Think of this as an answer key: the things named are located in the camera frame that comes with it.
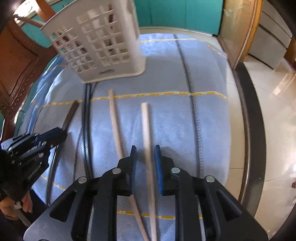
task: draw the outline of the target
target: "white plastic basket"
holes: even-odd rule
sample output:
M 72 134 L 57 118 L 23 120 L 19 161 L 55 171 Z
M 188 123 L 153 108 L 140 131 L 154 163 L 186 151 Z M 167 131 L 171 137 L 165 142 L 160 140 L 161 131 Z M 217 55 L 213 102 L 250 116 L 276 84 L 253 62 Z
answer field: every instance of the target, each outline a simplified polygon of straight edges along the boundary
M 41 30 L 84 83 L 145 70 L 133 0 L 76 0 Z

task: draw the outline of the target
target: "wooden stick in basket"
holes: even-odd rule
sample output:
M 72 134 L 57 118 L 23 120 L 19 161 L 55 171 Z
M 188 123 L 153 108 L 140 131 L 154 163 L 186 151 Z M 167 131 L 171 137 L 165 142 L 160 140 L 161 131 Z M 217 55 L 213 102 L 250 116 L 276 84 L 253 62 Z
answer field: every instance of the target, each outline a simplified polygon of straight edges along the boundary
M 122 148 L 121 148 L 121 143 L 120 143 L 120 136 L 119 136 L 119 130 L 118 130 L 118 123 L 117 123 L 117 116 L 116 116 L 116 110 L 115 110 L 115 103 L 114 103 L 114 96 L 113 96 L 113 91 L 110 89 L 108 91 L 108 99 L 109 99 L 109 108 L 110 108 L 110 116 L 111 116 L 111 122 L 112 122 L 112 129 L 113 129 L 113 136 L 115 140 L 115 146 L 116 146 L 116 151 L 118 158 L 121 159 L 123 158 L 123 153 L 122 153 Z M 136 221 L 138 223 L 138 226 L 140 228 L 140 231 L 143 235 L 143 238 L 145 241 L 149 241 L 148 235 L 146 233 L 144 224 L 142 222 L 138 207 L 137 207 L 137 202 L 134 197 L 134 195 L 130 196 L 130 202 L 131 206 L 133 209 L 133 213 L 135 215 Z
M 151 160 L 151 139 L 150 139 L 150 125 L 149 125 L 149 112 L 148 104 L 142 103 L 142 131 L 144 142 L 144 154 L 146 163 L 146 179 L 148 187 L 148 204 L 150 214 L 150 226 L 152 241 L 157 241 L 156 233 L 156 210 L 155 210 L 155 197 L 154 197 L 154 181 L 153 181 L 153 166 Z

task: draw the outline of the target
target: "silver screw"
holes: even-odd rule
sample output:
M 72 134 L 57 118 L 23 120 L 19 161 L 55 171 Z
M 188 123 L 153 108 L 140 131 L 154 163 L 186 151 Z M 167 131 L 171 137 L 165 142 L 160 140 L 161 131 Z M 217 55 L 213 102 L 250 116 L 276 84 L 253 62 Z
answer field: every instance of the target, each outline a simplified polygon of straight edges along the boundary
M 117 167 L 117 168 L 113 168 L 113 169 L 112 169 L 112 173 L 113 173 L 113 174 L 119 174 L 119 173 L 121 173 L 121 169 L 118 168 L 118 167 Z
M 213 176 L 206 176 L 205 179 L 208 183 L 213 183 L 215 181 L 215 178 Z
M 86 177 L 80 177 L 80 178 L 78 178 L 78 182 L 79 183 L 86 183 L 87 182 L 87 178 Z
M 172 169 L 171 169 L 171 172 L 172 173 L 179 173 L 180 172 L 180 168 L 178 168 L 178 167 L 173 167 Z

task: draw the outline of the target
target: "drawer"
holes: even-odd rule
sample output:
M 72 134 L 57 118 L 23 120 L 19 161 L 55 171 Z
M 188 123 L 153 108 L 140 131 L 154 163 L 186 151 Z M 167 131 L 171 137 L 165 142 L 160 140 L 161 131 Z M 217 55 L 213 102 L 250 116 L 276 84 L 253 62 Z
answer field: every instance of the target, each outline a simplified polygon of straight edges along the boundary
M 249 54 L 276 69 L 285 53 L 286 48 L 258 26 Z
M 272 20 L 263 12 L 261 13 L 260 17 L 260 25 L 277 37 L 279 41 L 281 41 L 286 46 L 286 48 L 289 47 L 291 41 L 290 36 L 274 20 Z
M 262 11 L 271 17 L 278 25 L 280 25 L 282 29 L 292 38 L 292 32 L 290 31 L 289 27 L 280 16 L 278 11 L 267 0 L 263 0 Z

